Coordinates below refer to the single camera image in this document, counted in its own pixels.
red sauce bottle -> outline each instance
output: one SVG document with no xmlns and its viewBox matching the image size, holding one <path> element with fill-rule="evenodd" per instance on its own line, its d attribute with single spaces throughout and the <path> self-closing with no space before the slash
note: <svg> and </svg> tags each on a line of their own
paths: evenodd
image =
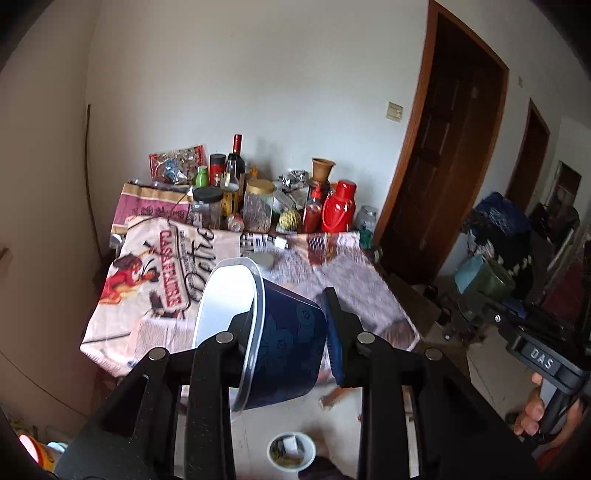
<svg viewBox="0 0 591 480">
<path fill-rule="evenodd" d="M 320 217 L 322 215 L 322 192 L 320 191 L 320 185 L 316 185 L 310 195 L 310 200 L 304 207 L 304 218 L 301 222 L 301 229 L 303 233 L 314 233 L 318 230 L 320 225 Z"/>
</svg>

yellow fruit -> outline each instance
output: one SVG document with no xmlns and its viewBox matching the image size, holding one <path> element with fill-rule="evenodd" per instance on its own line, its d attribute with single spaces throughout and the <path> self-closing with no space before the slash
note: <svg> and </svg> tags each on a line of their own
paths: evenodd
<svg viewBox="0 0 591 480">
<path fill-rule="evenodd" d="M 297 210 L 287 210 L 280 215 L 279 226 L 283 228 L 283 230 L 294 231 L 297 230 L 300 220 L 301 217 Z"/>
</svg>

door frame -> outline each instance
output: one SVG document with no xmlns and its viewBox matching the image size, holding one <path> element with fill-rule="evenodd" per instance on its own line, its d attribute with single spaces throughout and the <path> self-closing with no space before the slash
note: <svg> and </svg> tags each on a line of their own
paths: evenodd
<svg viewBox="0 0 591 480">
<path fill-rule="evenodd" d="M 548 128 L 548 125 L 546 124 L 544 117 L 541 115 L 541 113 L 538 110 L 538 108 L 536 107 L 534 101 L 530 97 L 530 102 L 529 102 L 529 105 L 527 108 L 527 119 L 525 120 L 525 129 L 523 130 L 523 138 L 521 139 L 521 146 L 519 147 L 519 153 L 517 154 L 517 159 L 515 160 L 515 165 L 513 165 L 513 172 L 511 173 L 511 178 L 509 179 L 509 183 L 507 184 L 507 188 L 505 190 L 505 195 L 507 195 L 507 193 L 509 193 L 509 189 L 511 188 L 511 183 L 513 183 L 513 180 L 515 178 L 515 173 L 517 172 L 519 160 L 521 159 L 521 154 L 523 153 L 523 147 L 525 145 L 525 137 L 527 137 L 527 129 L 530 127 L 530 119 L 531 119 L 532 113 L 538 118 L 538 120 L 542 124 L 542 127 L 544 128 L 546 134 L 548 135 L 548 141 L 546 142 L 546 146 L 544 149 L 544 159 L 542 160 L 542 164 L 540 166 L 540 171 L 538 172 L 538 178 L 535 180 L 536 184 L 538 183 L 538 181 L 540 179 L 540 174 L 542 173 L 542 167 L 544 166 L 544 160 L 546 158 L 546 154 L 548 153 L 548 144 L 550 143 L 550 128 Z M 531 198 L 534 196 L 534 193 L 535 193 L 535 187 L 534 187 L 534 191 L 532 192 L 531 197 L 528 201 L 528 204 L 527 204 L 528 206 L 530 205 L 529 202 L 531 202 Z"/>
<path fill-rule="evenodd" d="M 489 147 L 486 151 L 485 159 L 482 164 L 480 173 L 478 175 L 478 180 L 473 187 L 473 192 L 470 195 L 470 201 L 466 206 L 463 217 L 465 217 L 468 214 L 468 212 L 472 209 L 474 202 L 476 201 L 476 196 L 478 195 L 480 187 L 482 186 L 482 182 L 484 180 L 486 171 L 488 170 L 488 165 L 491 161 L 492 153 L 495 149 L 496 139 L 499 135 L 499 129 L 501 127 L 501 121 L 503 118 L 503 111 L 505 109 L 507 83 L 509 79 L 509 68 L 507 68 L 507 65 L 505 65 L 501 58 L 470 27 L 468 27 L 464 22 L 462 22 L 458 17 L 453 15 L 445 7 L 438 4 L 435 0 L 429 0 L 429 6 L 427 11 L 427 32 L 425 34 L 425 44 L 423 47 L 421 69 L 418 75 L 417 91 L 414 95 L 413 108 L 411 110 L 410 119 L 408 121 L 406 135 L 402 143 L 400 157 L 398 158 L 398 163 L 396 165 L 396 170 L 394 172 L 394 178 L 392 179 L 392 183 L 390 184 L 384 207 L 382 208 L 382 211 L 379 215 L 378 223 L 376 224 L 374 233 L 374 243 L 376 244 L 380 244 L 382 237 L 384 235 L 384 231 L 386 230 L 388 221 L 390 220 L 390 217 L 392 215 L 392 211 L 394 210 L 394 205 L 396 204 L 396 199 L 398 198 L 398 194 L 402 186 L 402 181 L 404 180 L 404 176 L 407 172 L 408 162 L 410 161 L 411 154 L 413 153 L 414 143 L 417 139 L 418 127 L 421 122 L 421 117 L 423 115 L 423 109 L 427 97 L 427 88 L 429 85 L 429 80 L 431 78 L 431 68 L 433 66 L 433 56 L 435 53 L 435 42 L 437 36 L 437 19 L 439 15 L 445 17 L 446 19 L 454 23 L 465 34 L 467 34 L 501 68 L 503 75 L 501 86 L 501 98 L 499 101 L 499 108 L 496 112 L 495 124 L 493 126 L 491 136 L 491 143 L 489 144 Z M 449 252 L 452 250 L 455 242 L 456 237 L 454 237 L 453 240 L 450 241 L 449 245 L 446 247 L 447 253 L 445 257 L 441 260 L 440 265 L 438 265 L 437 270 L 441 268 L 446 258 L 449 256 Z"/>
</svg>

finger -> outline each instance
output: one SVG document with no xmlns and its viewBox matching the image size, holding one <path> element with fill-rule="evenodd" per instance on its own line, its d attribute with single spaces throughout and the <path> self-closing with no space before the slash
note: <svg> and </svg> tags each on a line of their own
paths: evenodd
<svg viewBox="0 0 591 480">
<path fill-rule="evenodd" d="M 544 416 L 544 403 L 540 397 L 534 397 L 525 405 L 525 413 L 532 420 L 540 421 Z"/>
<path fill-rule="evenodd" d="M 532 381 L 533 383 L 535 383 L 536 385 L 541 385 L 541 384 L 542 384 L 542 380 L 543 380 L 543 379 L 544 379 L 544 378 L 543 378 L 543 377 L 542 377 L 540 374 L 538 374 L 538 373 L 534 373 L 534 374 L 531 376 L 531 381 Z"/>
<path fill-rule="evenodd" d="M 533 418 L 523 415 L 521 419 L 521 427 L 529 434 L 535 435 L 540 429 L 540 425 Z"/>
<path fill-rule="evenodd" d="M 552 448 L 562 445 L 573 434 L 575 428 L 579 426 L 583 419 L 583 406 L 580 400 L 577 400 L 566 414 L 566 422 L 557 437 L 550 442 Z"/>
<path fill-rule="evenodd" d="M 521 435 L 523 434 L 524 430 L 523 427 L 521 426 L 521 422 L 520 422 L 520 418 L 521 415 L 519 417 L 517 417 L 517 420 L 515 421 L 515 425 L 513 425 L 513 433 L 515 433 L 516 435 Z"/>
</svg>

terracotta pot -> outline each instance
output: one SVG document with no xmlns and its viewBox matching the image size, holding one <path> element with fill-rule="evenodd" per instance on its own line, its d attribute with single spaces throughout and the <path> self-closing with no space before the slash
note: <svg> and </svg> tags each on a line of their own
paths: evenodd
<svg viewBox="0 0 591 480">
<path fill-rule="evenodd" d="M 325 183 L 334 166 L 335 162 L 326 160 L 325 158 L 312 158 L 312 178 L 315 181 Z"/>
</svg>

